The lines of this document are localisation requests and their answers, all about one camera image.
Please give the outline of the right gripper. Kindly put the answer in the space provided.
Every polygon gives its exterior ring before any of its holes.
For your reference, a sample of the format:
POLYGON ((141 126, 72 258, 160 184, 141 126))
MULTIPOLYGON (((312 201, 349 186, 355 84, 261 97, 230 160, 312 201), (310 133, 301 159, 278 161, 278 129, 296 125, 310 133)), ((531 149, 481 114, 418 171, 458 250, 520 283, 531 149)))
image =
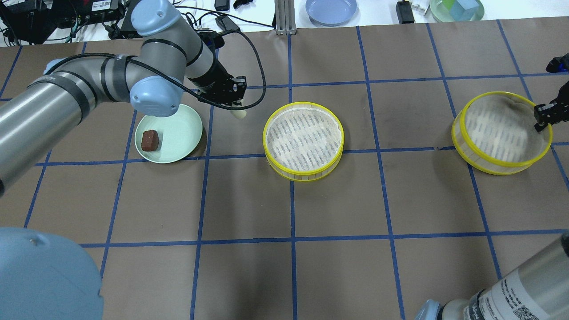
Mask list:
POLYGON ((569 83, 565 83, 559 89, 555 103, 538 104, 533 108, 536 124, 534 129, 540 133, 547 126, 559 122, 569 121, 569 83))

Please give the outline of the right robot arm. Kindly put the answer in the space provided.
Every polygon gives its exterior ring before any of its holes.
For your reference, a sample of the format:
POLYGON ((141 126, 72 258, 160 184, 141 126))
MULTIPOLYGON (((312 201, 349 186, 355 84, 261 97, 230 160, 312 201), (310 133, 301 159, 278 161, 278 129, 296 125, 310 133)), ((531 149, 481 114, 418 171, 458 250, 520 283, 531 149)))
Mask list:
MULTIPOLYGON (((553 141, 552 125, 568 121, 568 85, 547 104, 510 92, 488 92, 469 101, 451 127, 453 145, 469 165, 494 176, 522 172, 553 141)), ((568 232, 470 299, 427 300, 417 320, 566 320, 568 232)))

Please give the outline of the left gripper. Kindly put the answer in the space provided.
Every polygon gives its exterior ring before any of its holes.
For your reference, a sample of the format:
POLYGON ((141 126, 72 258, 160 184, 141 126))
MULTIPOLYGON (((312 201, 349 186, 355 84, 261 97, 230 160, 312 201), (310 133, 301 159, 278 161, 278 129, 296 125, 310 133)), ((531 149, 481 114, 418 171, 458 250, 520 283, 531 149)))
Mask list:
POLYGON ((236 109, 243 106, 247 90, 245 76, 222 78, 209 85, 198 86, 198 95, 202 102, 221 109, 236 109))

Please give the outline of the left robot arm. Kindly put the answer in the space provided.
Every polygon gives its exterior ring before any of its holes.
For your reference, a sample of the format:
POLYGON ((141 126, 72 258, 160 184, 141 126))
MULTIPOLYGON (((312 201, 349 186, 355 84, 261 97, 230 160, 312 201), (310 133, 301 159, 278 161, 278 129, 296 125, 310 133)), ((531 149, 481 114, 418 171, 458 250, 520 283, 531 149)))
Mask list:
POLYGON ((189 98, 233 107, 232 76, 170 0, 141 0, 141 39, 78 53, 1 104, 1 318, 101 320, 105 244, 138 116, 189 98))

